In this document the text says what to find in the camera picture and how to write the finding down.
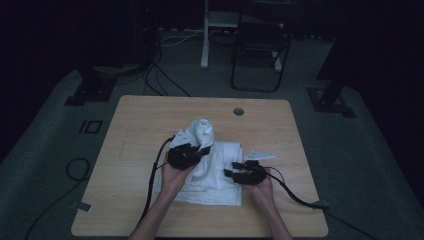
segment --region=metal chair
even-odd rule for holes
[[[250,0],[245,2],[239,14],[232,55],[231,85],[245,91],[274,92],[281,84],[293,35],[300,29],[302,8],[290,1]],[[284,52],[281,70],[275,87],[256,88],[237,86],[235,69],[240,49],[250,52],[267,52],[272,67]]]

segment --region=table top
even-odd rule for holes
[[[234,108],[242,108],[244,114],[235,115]],[[300,199],[319,199],[287,101],[123,96],[82,199],[91,205],[91,210],[78,210],[72,233],[128,236],[143,212],[152,165],[160,146],[200,117],[212,123],[216,141],[240,142],[243,155],[251,150],[274,153],[275,158],[261,164],[281,171],[286,185]],[[276,182],[274,198],[292,236],[327,235],[321,210],[294,202]],[[218,238],[271,234],[249,193],[243,191],[241,207],[175,201],[157,236]]]

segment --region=floor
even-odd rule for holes
[[[162,42],[160,69],[153,69],[147,78],[156,91],[170,96],[185,96],[186,91],[193,97],[288,100],[318,194],[330,203],[329,213],[375,239],[423,239],[424,211],[360,94],[349,88],[342,91],[343,99],[353,108],[356,118],[314,111],[306,88],[325,88],[328,84],[316,80],[316,76],[331,42],[320,39],[294,41],[282,86],[274,93],[258,93],[231,88],[231,49],[228,45],[231,39],[227,36],[219,33],[211,36],[209,67],[201,69],[201,33],[161,32],[162,39],[176,35],[192,37],[181,42],[179,40],[184,38]],[[105,67],[98,70],[105,76],[122,71]],[[264,74],[269,73],[257,69],[252,71],[251,77],[260,79]],[[138,73],[119,77],[108,102],[86,102],[83,106],[64,106],[81,81],[76,71],[57,84],[36,119],[0,165],[1,239],[23,239],[26,234],[29,239],[82,239],[73,236],[70,229],[76,214],[74,203],[82,199],[87,182],[76,186],[77,182],[67,176],[67,164],[74,158],[86,158],[91,168],[94,167],[121,96],[157,95],[146,86],[142,76]],[[103,124],[98,133],[80,133],[84,121],[99,120]],[[82,176],[84,169],[83,165],[72,166],[69,172],[72,176]],[[70,189],[73,190],[56,202]],[[46,213],[37,219],[43,211]],[[323,239],[372,239],[329,215],[326,219],[329,234]]]

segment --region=white towel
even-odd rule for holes
[[[241,186],[224,175],[224,169],[233,170],[232,162],[242,162],[243,151],[240,143],[215,141],[212,124],[203,118],[194,121],[183,135],[183,138],[188,137],[192,146],[200,145],[200,149],[211,146],[211,151],[202,157],[200,163],[187,176],[175,200],[204,205],[241,206]],[[179,144],[180,140],[174,140],[171,147],[187,142],[182,141]]]

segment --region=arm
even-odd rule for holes
[[[292,240],[292,237],[287,230],[277,207],[275,206],[272,182],[269,176],[267,176],[258,185],[243,185],[243,188],[250,191],[255,203],[259,207],[259,210],[265,216],[268,226],[271,229],[272,238],[274,240]]]
[[[169,164],[162,167],[162,190],[146,216],[129,236],[129,240],[155,238],[169,207],[183,187],[187,175],[194,167],[184,171],[175,169]]]

